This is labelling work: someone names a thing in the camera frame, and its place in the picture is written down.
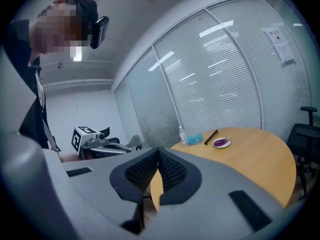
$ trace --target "dark jacket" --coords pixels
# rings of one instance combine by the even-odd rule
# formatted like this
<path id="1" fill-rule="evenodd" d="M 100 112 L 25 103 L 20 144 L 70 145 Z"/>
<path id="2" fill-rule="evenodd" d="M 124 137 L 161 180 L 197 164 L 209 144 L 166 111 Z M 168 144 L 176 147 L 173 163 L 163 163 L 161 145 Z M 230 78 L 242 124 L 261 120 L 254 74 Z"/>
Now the dark jacket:
<path id="1" fill-rule="evenodd" d="M 22 135 L 38 142 L 42 148 L 48 149 L 48 139 L 43 123 L 44 120 L 48 125 L 47 109 L 44 105 L 42 111 L 36 79 L 36 70 L 40 65 L 40 58 L 38 57 L 33 65 L 29 66 L 32 51 L 29 42 L 29 20 L 14 21 L 8 26 L 3 47 L 20 77 L 36 95 L 36 99 L 26 114 L 19 131 Z"/>

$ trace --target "ceiling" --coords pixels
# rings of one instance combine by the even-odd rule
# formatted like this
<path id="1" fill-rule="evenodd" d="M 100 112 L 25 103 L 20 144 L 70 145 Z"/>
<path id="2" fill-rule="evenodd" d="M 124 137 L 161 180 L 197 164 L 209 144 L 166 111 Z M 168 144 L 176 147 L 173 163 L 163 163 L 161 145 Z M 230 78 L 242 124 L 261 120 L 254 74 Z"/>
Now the ceiling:
<path id="1" fill-rule="evenodd" d="M 54 0 L 28 0 L 15 19 L 35 20 Z M 70 52 L 42 55 L 41 83 L 81 79 L 113 79 L 117 65 L 144 31 L 179 0 L 95 0 L 98 15 L 110 19 L 106 37 L 97 49 L 86 47 L 82 61 Z"/>

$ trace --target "light wood tabletop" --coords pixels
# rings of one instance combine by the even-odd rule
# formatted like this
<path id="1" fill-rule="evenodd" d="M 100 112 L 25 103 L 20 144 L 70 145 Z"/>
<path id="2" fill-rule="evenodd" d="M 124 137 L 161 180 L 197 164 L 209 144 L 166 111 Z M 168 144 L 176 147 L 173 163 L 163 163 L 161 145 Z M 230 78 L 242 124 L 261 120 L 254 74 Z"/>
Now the light wood tabletop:
<path id="1" fill-rule="evenodd" d="M 214 132 L 203 132 L 203 141 L 184 147 L 181 142 L 171 149 L 228 165 L 272 194 L 285 207 L 290 200 L 296 183 L 296 163 L 288 146 L 274 134 L 256 128 L 221 128 Z M 217 138 L 232 138 L 226 148 L 213 147 Z M 151 181 L 151 196 L 159 210 L 163 194 L 162 178 L 157 170 Z"/>

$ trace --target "black pen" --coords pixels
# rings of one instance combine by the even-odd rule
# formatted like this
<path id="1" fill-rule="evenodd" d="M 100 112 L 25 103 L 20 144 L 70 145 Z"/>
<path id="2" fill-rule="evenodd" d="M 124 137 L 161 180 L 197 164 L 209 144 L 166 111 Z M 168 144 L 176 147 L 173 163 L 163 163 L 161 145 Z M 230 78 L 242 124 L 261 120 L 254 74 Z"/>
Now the black pen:
<path id="1" fill-rule="evenodd" d="M 214 133 L 204 142 L 204 145 L 208 145 L 208 142 L 218 133 L 218 130 L 215 130 Z"/>

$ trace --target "blue cloth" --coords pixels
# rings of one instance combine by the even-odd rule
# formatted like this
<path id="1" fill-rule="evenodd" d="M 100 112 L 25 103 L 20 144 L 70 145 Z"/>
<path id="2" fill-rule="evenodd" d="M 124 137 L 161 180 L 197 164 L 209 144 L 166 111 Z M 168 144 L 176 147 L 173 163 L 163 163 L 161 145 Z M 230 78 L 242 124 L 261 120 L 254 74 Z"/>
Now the blue cloth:
<path id="1" fill-rule="evenodd" d="M 202 136 L 202 134 L 198 133 L 196 136 L 188 137 L 188 144 L 195 145 L 195 144 L 198 144 L 199 142 L 202 142 L 203 140 L 204 140 L 204 137 Z"/>

